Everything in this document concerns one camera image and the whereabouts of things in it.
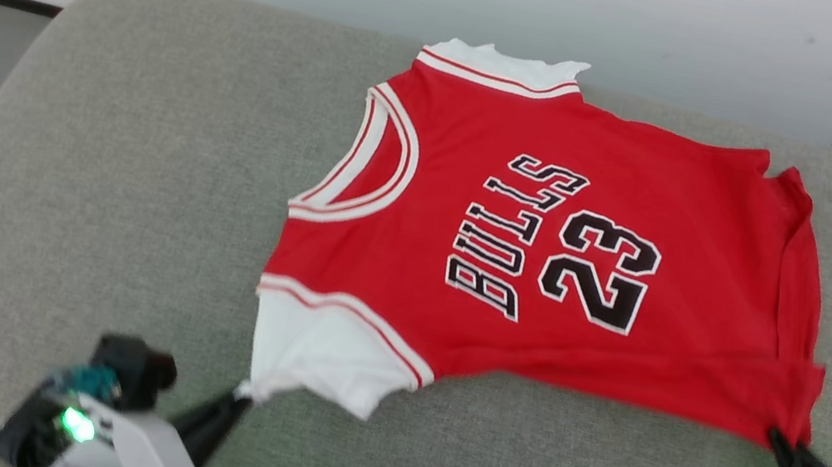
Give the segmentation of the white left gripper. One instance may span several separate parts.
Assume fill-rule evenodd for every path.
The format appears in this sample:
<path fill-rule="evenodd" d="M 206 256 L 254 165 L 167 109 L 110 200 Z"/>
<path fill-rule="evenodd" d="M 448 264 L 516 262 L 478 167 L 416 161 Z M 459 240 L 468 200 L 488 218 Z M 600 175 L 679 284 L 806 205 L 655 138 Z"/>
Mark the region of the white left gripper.
<path fill-rule="evenodd" d="M 255 403 L 224 392 L 174 415 L 123 413 L 80 394 L 96 437 L 68 446 L 48 467 L 204 467 Z"/>

